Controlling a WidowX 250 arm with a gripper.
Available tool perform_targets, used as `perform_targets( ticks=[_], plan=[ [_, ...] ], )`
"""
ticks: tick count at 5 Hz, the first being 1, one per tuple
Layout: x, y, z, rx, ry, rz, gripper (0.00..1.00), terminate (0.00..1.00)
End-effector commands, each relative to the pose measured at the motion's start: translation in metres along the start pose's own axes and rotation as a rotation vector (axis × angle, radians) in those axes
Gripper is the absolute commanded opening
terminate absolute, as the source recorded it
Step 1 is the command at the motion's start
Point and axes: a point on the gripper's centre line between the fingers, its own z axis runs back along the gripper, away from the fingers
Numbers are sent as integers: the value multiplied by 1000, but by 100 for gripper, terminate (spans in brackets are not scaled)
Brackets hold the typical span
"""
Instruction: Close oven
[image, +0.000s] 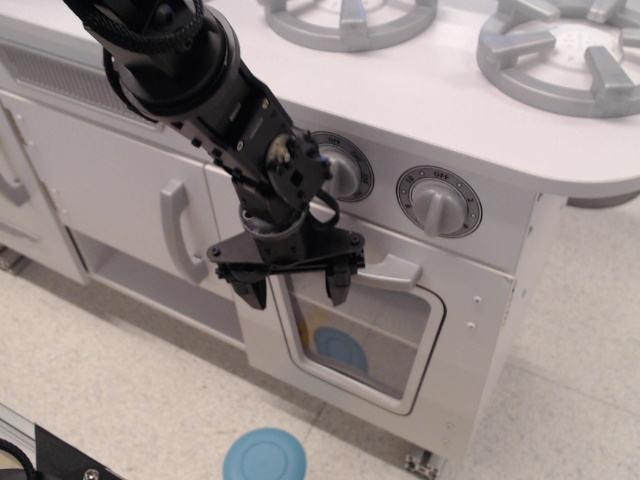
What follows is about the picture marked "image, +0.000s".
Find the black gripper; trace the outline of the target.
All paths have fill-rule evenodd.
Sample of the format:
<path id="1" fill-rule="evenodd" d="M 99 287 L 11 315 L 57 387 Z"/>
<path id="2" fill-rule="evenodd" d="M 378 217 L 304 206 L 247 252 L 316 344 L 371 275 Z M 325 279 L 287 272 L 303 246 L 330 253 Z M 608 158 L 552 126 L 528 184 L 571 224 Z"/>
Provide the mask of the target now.
<path id="1" fill-rule="evenodd" d="M 293 230 L 278 234 L 244 231 L 211 246 L 207 257 L 225 280 L 258 280 L 231 283 L 234 292 L 253 309 L 266 308 L 264 278 L 324 270 L 327 295 L 338 306 L 347 299 L 352 274 L 365 266 L 364 237 L 305 219 Z"/>

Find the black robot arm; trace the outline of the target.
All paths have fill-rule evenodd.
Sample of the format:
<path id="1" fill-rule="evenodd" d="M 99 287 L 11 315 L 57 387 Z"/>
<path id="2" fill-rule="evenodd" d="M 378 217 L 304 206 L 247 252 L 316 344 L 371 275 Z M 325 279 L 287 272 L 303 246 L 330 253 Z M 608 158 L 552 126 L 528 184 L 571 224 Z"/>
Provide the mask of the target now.
<path id="1" fill-rule="evenodd" d="M 364 240 L 319 221 L 329 160 L 244 65 L 223 15 L 200 1 L 72 1 L 103 49 L 112 89 L 133 112 L 171 127 L 229 174 L 240 234 L 211 246 L 217 275 L 251 307 L 266 305 L 271 275 L 321 271 L 334 304 L 364 267 Z"/>

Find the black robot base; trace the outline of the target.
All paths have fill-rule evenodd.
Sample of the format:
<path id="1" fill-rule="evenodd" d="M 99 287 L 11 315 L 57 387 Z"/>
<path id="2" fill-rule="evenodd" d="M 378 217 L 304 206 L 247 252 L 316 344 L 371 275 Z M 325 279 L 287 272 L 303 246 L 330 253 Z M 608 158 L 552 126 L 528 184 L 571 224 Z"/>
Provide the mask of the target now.
<path id="1" fill-rule="evenodd" d="M 111 468 L 1 404 L 2 479 L 122 479 Z"/>

